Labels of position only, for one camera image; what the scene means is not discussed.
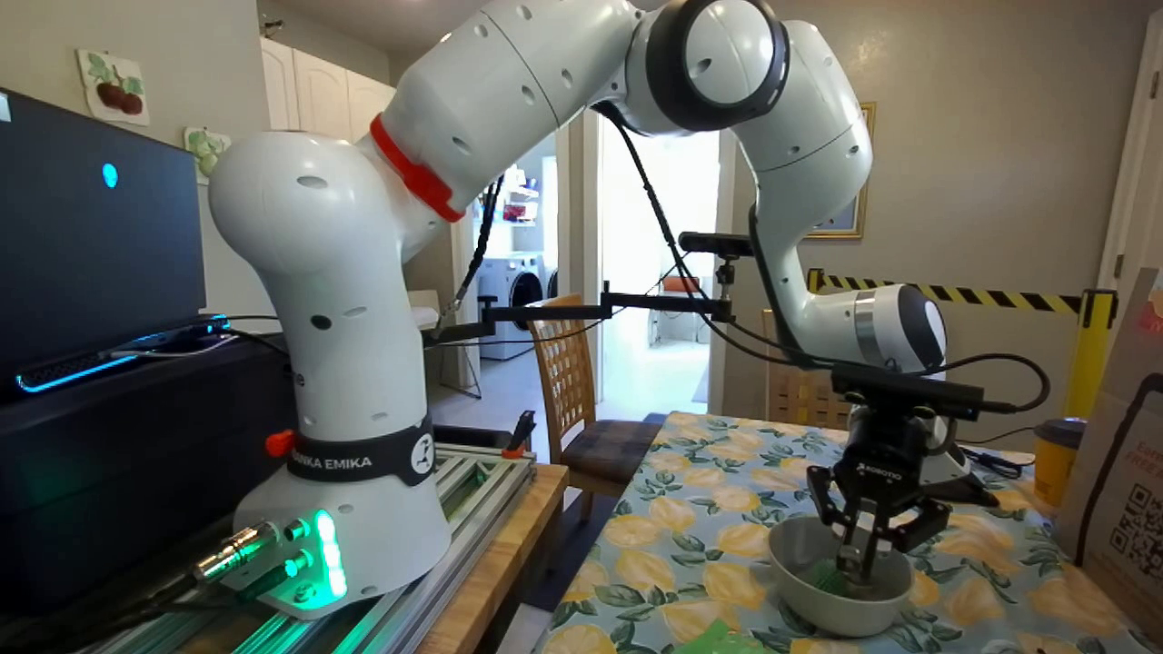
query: cabinet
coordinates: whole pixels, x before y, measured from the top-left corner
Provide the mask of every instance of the cabinet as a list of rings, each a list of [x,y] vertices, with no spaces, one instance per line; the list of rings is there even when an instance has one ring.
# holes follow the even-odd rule
[[[269,127],[310,130],[327,138],[362,138],[376,112],[392,100],[392,86],[316,56],[261,41],[261,74]]]

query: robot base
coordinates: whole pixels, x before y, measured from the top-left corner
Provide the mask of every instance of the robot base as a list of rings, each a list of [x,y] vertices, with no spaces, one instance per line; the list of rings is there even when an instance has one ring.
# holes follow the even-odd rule
[[[261,602],[306,620],[404,590],[452,544],[432,475],[419,488],[396,475],[316,483],[280,468],[241,502],[233,523],[269,532],[269,544],[230,586],[258,586]]]

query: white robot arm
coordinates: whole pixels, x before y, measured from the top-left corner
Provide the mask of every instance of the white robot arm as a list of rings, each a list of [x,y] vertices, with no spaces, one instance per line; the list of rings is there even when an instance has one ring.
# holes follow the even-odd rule
[[[361,144],[258,135],[211,178],[222,236],[280,312],[298,400],[295,451],[236,523],[319,523],[312,542],[331,554],[267,596],[280,612],[319,618],[445,555],[404,261],[595,103],[641,130],[736,127],[759,186],[754,245],[800,354],[902,372],[942,359],[939,319],[910,290],[805,287],[797,239],[849,204],[873,161],[857,103],[812,27],[782,27],[759,0],[657,10],[492,0],[404,74]]]

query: bowl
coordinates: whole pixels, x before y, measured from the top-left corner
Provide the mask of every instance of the bowl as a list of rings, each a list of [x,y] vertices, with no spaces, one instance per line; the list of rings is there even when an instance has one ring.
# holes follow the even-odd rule
[[[841,538],[813,516],[772,528],[776,586],[793,613],[831,636],[875,636],[910,600],[911,567],[902,554],[875,554],[873,579],[849,590],[835,572]]]

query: screen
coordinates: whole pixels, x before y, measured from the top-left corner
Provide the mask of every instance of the screen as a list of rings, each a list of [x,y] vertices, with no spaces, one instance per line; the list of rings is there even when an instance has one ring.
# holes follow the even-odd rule
[[[203,308],[186,149],[0,86],[0,376]]]

